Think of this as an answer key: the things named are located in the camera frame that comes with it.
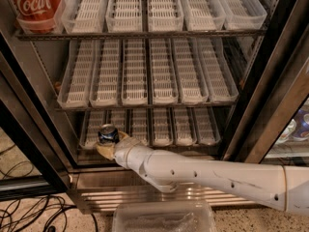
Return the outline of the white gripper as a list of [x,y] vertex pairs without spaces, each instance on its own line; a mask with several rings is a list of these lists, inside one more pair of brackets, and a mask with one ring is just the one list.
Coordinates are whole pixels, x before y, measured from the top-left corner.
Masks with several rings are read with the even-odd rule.
[[116,144],[98,143],[96,149],[100,155],[108,160],[113,160],[125,169],[131,169],[141,178],[147,178],[148,175],[144,168],[144,161],[153,152],[153,149],[142,144],[134,137],[128,137],[123,131],[118,131],[120,142]]

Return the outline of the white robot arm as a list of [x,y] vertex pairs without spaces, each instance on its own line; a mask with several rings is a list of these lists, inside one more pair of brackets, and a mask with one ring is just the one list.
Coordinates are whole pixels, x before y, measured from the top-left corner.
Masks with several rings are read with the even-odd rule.
[[179,183],[188,182],[275,210],[309,216],[308,167],[189,158],[154,150],[111,127],[98,131],[97,150],[161,192],[172,192]]

